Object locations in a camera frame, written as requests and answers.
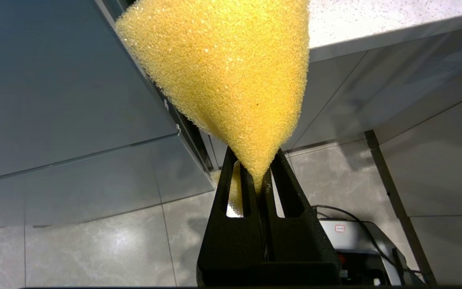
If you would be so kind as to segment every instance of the black cable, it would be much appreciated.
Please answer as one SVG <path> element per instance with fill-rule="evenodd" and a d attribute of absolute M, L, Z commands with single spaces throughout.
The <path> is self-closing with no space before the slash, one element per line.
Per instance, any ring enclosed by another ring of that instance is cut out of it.
<path fill-rule="evenodd" d="M 388 256 L 386 256 L 386 254 L 381 250 L 381 248 L 379 248 L 379 245 L 377 245 L 377 242 L 375 241 L 375 238 L 374 236 L 372 236 L 372 233 L 370 232 L 370 230 L 368 230 L 367 226 L 364 224 L 363 221 L 361 221 L 357 216 L 354 216 L 353 214 L 345 211 L 345 210 L 342 210 L 340 208 L 336 208 L 336 207 L 331 207 L 331 206 L 326 206 L 326 205 L 314 205 L 312 207 L 315 207 L 315 208 L 326 208 L 326 209 L 331 209 L 331 210 L 335 210 L 335 211 L 338 211 L 338 212 L 342 212 L 344 214 L 347 214 L 349 215 L 350 217 L 352 217 L 356 222 L 358 222 L 358 224 L 361 226 L 361 228 L 363 228 L 363 230 L 367 233 L 368 235 L 368 238 L 370 239 L 370 241 L 372 242 L 372 245 L 374 245 L 374 247 L 377 249 L 377 251 L 379 252 L 380 256 L 383 257 L 388 263 L 390 263 L 393 267 L 397 267 L 396 263 L 393 262 Z M 418 271 L 418 270 L 411 270 L 411 269 L 404 269 L 404 271 L 406 272 L 411 272 L 411 273 L 420 273 L 422 274 L 422 276 L 424 276 L 425 278 L 425 273 L 423 273 L 422 271 Z"/>

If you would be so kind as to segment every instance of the black holder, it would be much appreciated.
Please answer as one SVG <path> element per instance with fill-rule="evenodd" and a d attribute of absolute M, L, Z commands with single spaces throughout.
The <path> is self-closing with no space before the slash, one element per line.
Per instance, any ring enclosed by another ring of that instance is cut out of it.
<path fill-rule="evenodd" d="M 290 165 L 279 150 L 255 194 L 240 165 L 243 217 L 226 216 L 233 165 L 227 148 L 197 260 L 199 286 L 341 285 L 341 263 Z M 285 218 L 276 212 L 274 176 Z"/>

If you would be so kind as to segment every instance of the tile floor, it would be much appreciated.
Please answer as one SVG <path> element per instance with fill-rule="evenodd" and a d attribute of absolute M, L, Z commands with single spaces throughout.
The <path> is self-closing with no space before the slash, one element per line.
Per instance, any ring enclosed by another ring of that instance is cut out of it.
<path fill-rule="evenodd" d="M 289 155 L 311 204 L 373 221 L 416 269 L 366 140 Z M 214 192 L 79 225 L 0 228 L 0 289 L 195 286 Z M 325 212 L 327 216 L 339 216 Z"/>

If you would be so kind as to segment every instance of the white countertop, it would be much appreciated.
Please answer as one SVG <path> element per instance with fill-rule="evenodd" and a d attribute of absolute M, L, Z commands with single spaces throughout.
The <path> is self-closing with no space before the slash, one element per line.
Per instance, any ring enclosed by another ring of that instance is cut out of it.
<path fill-rule="evenodd" d="M 462 29 L 462 0 L 310 0 L 310 61 Z"/>

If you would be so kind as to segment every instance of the foam sponge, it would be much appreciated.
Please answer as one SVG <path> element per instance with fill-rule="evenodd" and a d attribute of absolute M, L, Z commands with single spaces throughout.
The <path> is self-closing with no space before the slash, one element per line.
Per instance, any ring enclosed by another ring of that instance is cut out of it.
<path fill-rule="evenodd" d="M 308 0 L 138 0 L 115 29 L 173 105 L 231 147 L 258 190 L 299 119 Z"/>

